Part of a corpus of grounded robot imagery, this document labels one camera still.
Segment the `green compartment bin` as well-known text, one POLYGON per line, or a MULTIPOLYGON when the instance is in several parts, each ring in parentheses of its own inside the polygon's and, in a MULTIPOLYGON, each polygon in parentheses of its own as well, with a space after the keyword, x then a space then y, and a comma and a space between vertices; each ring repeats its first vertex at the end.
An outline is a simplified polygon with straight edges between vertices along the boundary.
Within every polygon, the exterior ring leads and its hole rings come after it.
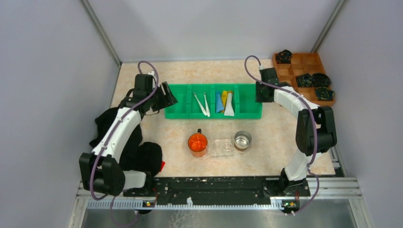
POLYGON ((171 84, 170 89, 178 103, 165 108, 164 114, 167 119, 260 119, 262 116, 262 103, 255 101, 254 84, 171 84), (234 117, 215 112, 215 92, 222 93, 224 90, 233 92, 234 117), (203 93, 206 93, 210 117, 203 115, 193 92, 197 94, 204 107, 203 93))

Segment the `clear textured plastic tray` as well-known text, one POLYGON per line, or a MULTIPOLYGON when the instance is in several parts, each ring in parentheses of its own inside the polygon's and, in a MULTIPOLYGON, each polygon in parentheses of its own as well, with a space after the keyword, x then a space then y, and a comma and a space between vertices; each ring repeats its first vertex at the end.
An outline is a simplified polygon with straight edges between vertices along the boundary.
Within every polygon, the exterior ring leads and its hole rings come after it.
POLYGON ((225 139, 214 139, 208 142, 207 153, 205 156, 201 158, 197 158, 200 160, 206 159, 215 159, 215 158, 223 158, 223 157, 232 157, 243 155, 248 153, 252 148, 252 143, 250 147, 245 151, 238 151, 234 147, 234 140, 232 138, 225 139))

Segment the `orange plastic mug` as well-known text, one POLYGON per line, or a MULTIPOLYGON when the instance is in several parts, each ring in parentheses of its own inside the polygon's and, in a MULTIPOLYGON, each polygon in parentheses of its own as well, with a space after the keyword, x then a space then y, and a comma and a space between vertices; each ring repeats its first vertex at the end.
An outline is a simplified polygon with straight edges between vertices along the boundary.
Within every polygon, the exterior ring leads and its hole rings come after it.
POLYGON ((196 133, 188 138, 187 145, 193 157, 201 158, 207 153, 208 138, 199 128, 196 133))

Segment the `blue toothpaste tube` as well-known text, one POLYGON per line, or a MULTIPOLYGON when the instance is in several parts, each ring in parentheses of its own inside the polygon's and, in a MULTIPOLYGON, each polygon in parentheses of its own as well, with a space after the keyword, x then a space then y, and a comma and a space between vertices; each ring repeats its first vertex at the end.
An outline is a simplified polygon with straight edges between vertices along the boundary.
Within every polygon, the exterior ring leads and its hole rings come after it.
POLYGON ((220 91, 215 92, 215 108, 216 108, 216 110, 215 110, 216 113, 220 113, 220 112, 224 111, 224 105, 222 102, 220 91))

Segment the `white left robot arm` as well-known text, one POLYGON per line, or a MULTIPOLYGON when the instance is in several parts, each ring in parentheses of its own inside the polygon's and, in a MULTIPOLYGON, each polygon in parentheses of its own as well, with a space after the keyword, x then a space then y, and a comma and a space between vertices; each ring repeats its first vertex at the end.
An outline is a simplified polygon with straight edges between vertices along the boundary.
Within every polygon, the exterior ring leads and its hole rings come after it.
POLYGON ((83 187, 94 200, 116 197, 126 190, 146 186, 150 172, 124 171, 119 160, 146 112, 158 112, 177 102, 168 83, 159 83, 156 70, 135 76, 134 88, 119 104, 105 135, 90 153, 83 153, 79 158, 83 187))

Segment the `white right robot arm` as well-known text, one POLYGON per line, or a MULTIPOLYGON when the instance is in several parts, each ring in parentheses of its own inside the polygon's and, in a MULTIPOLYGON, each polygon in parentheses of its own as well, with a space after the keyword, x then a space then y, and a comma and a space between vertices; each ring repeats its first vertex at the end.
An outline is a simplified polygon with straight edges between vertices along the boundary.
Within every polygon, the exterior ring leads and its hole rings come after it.
POLYGON ((297 152, 282 169, 279 189, 286 195, 296 192, 310 174, 310 167, 321 154, 336 145, 333 109, 307 100, 287 83, 280 83, 275 68, 259 67, 257 85, 269 90, 269 100, 289 110, 297 119, 297 152))

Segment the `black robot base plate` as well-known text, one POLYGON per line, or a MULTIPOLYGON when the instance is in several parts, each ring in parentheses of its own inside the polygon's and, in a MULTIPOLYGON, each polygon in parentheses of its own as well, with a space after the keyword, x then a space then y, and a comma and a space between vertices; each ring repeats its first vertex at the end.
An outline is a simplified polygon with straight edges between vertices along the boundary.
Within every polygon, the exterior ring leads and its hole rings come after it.
POLYGON ((274 197, 310 197, 307 180, 288 181, 281 176, 159 177, 142 188, 125 190, 125 197, 156 197, 159 206, 270 205, 274 197))

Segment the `steel cup orange sleeve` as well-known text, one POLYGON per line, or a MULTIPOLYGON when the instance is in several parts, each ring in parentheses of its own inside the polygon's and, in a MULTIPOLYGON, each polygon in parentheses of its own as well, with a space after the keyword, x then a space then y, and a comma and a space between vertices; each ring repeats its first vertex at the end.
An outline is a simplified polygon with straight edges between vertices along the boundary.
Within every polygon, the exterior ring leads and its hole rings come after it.
POLYGON ((233 140, 234 140, 234 147, 236 150, 245 151, 250 147, 252 137, 250 133, 247 131, 239 131, 235 133, 233 140))

